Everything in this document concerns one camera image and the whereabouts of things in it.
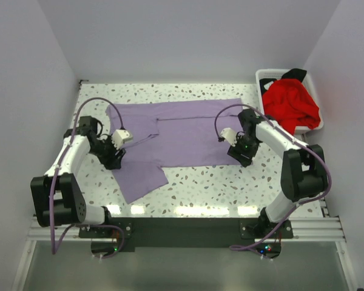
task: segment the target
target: red cloth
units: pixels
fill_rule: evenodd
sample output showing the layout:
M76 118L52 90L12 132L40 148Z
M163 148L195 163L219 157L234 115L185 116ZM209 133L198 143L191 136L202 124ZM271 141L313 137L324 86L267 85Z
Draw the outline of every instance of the red cloth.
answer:
M298 125L316 128L319 108L302 83L296 79L275 81L263 95L265 114L271 115L292 135Z

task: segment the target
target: white plastic basket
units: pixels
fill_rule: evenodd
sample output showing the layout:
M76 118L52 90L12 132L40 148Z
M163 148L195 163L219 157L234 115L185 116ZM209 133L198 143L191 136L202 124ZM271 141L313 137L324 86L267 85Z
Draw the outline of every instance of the white plastic basket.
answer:
M259 81L261 79L265 78L275 78L280 79L284 73L287 73L289 70L286 69L263 69L256 71L256 83L257 83L257 93L259 95L259 105L261 112L265 112L265 109L263 107L263 98L261 97L261 90L260 90L260 83ZM306 74L306 77L304 78L302 82L303 86L306 88L306 90L309 92L311 98L313 98L314 102L317 104L318 107L320 107L319 99L317 96L317 92L315 91L313 82L311 80L311 77L309 73ZM321 129L323 127L323 120L321 116L321 110L319 111L321 122L315 129ZM306 132L309 132L311 129L307 126L297 126L295 128L295 134L296 135L302 135Z

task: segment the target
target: cable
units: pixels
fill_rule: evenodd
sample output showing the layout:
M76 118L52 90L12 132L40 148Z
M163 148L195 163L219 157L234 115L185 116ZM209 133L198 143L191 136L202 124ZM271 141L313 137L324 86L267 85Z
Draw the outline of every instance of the cable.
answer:
M117 230L118 232L120 232L121 234L121 243L120 245L118 246L117 250L115 250L113 253L111 253L110 255L106 255L106 256L100 256L99 258L102 258L102 259L108 259L108 258L111 258L113 256L115 256L122 248L123 248L123 245L124 245L124 232L121 228L119 228L118 226L104 226L104 225L91 225L90 227L102 227L102 228L105 228L105 229L115 229Z
M219 115L221 113L223 113L225 110L231 108L231 107L236 107L236 106L245 106L247 108L250 108L252 110L254 110L256 113L258 113L265 121L267 121L267 123L269 125L271 125L274 129L276 129L276 131L278 131L281 135L283 135L288 141L292 142L293 144L295 144L296 146L300 147L303 150L306 150L310 155L312 155L324 168L326 175L328 177L328 186L326 188L326 190L319 196L316 196L314 198L308 199L306 201L302 201L299 202L297 204L297 206L300 205L304 205L306 203L310 203L319 199L324 198L330 191L331 187L332 187L332 175L328 169L328 166L325 164L325 162L321 159L320 156L318 156L315 152L313 152L311 149L309 149L308 147L305 147L303 144L300 144L297 141L293 141L293 139L285 132L285 130L281 129L280 127L276 127L272 121L270 119L268 119L264 114L262 114L261 111L257 110L256 108L253 108L250 105L246 105L246 104L233 104L230 106L225 107L223 110L221 110L220 112L218 112L216 118L214 119L214 128L216 131L216 135L218 137L219 141L224 141L224 138L222 138L219 134L218 134L218 130L217 130L217 118L219 117ZM261 240L250 244L249 246L241 246L241 245L233 245L230 246L229 248L231 250L253 250L254 247L258 246L259 244L261 244L263 241L265 241L266 239L270 238L278 229L279 227L289 218L289 216L297 209L297 206L294 206L292 209L290 209L290 211L278 222L278 224Z
M73 227L73 225L68 226L65 229L65 231L62 233L61 237L59 238L58 243L55 244L54 194L55 194L55 184L56 184L56 180L58 178L59 168L61 167L62 161L63 161L64 157L66 156L66 153L69 150L71 143L74 140L75 129L76 129L76 125L77 125L77 122L78 122L79 113L81 112L81 110L85 106L85 104L87 104L88 102L93 101L93 100L102 100L102 101L105 101L106 103L109 103L116 110L116 112L117 112L117 114L119 116L121 129L124 129L123 119L121 118L121 114L120 114L119 110L117 109L116 105L113 104L112 102L110 102L108 99L105 99L105 98L102 98L102 97L92 97L92 98L89 98L88 100L86 100L84 103L82 103L81 106L78 108L77 114L76 114L75 119L74 119L73 129L72 129L72 134L70 136L69 144L65 147L65 149L62 152L62 155L58 159L58 162L57 162L56 167L55 167L51 187L50 187L50 196L49 196L50 240L51 240L51 251L52 251L53 255L55 255L57 253L57 251L58 251L58 249L59 249L59 247L60 247L60 245L62 243L62 240L63 240L63 238L65 237L65 235L67 233L67 231L71 227ZM124 232L121 233L121 237L122 237L122 241L124 242Z
M97 120L97 123L99 124L99 126L101 126L101 130L99 131L99 134L97 134L97 138L99 138L101 135L103 135L104 126L100 120L98 120L98 119L96 119L96 120Z
M236 133L236 141L239 141L243 137L243 135L241 135L241 133L245 134L245 132L237 132Z

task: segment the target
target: black cloth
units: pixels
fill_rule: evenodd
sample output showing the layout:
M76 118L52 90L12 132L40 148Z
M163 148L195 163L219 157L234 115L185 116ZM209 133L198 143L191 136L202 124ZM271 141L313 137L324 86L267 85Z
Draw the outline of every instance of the black cloth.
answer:
M270 82L275 82L275 81L277 81L277 80L276 79L269 79L269 78L259 80L260 91L261 91L262 96L263 96L264 93L267 92L267 90L265 89L265 85L270 83Z
M307 73L308 73L308 71L306 71L306 70L291 69L287 73L284 73L281 78L282 79L297 79L298 81L300 81L302 83L303 79L306 77ZM273 79L273 78L264 78L264 79L259 80L260 91L261 91L262 96L264 93L267 92L267 90L265 89L265 85L270 82L275 82L275 81L277 81L277 79Z
M308 71L302 70L302 69L291 69L287 73L283 74L281 77L282 79L297 79L301 83L303 82L303 79L306 77L306 74Z

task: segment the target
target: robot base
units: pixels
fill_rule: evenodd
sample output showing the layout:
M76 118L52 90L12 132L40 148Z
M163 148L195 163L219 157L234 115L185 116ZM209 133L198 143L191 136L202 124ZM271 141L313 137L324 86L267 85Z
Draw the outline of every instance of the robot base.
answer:
M240 220L240 233L243 239L257 239L265 237L274 227L276 223L269 223L264 227L259 227L258 218L248 218ZM270 238L276 238L281 234L281 238L293 238L291 222L286 220L279 229L274 232Z

